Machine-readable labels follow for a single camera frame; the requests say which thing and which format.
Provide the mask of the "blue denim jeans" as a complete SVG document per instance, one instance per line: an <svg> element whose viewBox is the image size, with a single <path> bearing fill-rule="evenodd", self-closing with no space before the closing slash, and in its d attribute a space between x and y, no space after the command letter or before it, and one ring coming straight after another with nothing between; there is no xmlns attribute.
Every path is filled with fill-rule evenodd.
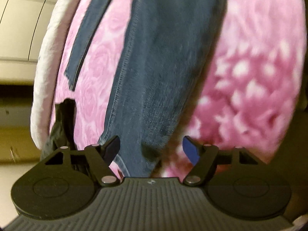
<svg viewBox="0 0 308 231"><path fill-rule="evenodd" d="M117 135L126 177L148 177L174 132L227 0L133 0L100 142Z"/></svg>

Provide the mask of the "black jacket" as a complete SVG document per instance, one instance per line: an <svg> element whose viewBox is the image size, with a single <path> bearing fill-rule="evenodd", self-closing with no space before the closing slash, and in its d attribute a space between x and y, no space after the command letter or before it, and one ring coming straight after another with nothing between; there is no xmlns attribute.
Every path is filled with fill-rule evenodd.
<svg viewBox="0 0 308 231"><path fill-rule="evenodd" d="M76 102L70 98L55 104L55 122L41 150L40 160L45 159L62 146L77 150L74 142L75 108Z"/></svg>

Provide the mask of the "white rolled duvet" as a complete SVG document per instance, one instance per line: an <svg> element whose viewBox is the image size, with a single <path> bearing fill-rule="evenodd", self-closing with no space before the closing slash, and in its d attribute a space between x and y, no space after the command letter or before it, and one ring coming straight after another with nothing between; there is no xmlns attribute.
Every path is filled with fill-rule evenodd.
<svg viewBox="0 0 308 231"><path fill-rule="evenodd" d="M30 134L40 150L49 136L54 90L68 30L80 0L57 0L39 52L33 87Z"/></svg>

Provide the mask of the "pink floral bed sheet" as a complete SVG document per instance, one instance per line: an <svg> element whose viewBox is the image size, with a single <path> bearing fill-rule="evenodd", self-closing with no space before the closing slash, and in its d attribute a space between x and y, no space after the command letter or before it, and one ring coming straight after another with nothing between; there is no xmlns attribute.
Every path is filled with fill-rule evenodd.
<svg viewBox="0 0 308 231"><path fill-rule="evenodd" d="M79 149L96 142L103 122L132 0L113 0L85 57L76 90L64 75L91 0L81 0L59 66L54 103L76 101ZM166 148L157 177L184 178L191 163L182 137L221 149L248 148L269 162L289 126L300 92L306 50L304 0L228 0L221 34L193 113Z"/></svg>

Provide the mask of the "cream wardrobe with black lines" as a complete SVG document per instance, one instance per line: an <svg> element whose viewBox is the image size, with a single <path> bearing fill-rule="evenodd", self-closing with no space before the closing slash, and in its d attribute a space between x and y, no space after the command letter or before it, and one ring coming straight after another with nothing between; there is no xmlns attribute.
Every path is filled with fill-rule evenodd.
<svg viewBox="0 0 308 231"><path fill-rule="evenodd" d="M1 84L33 84L56 1L1 0Z"/></svg>

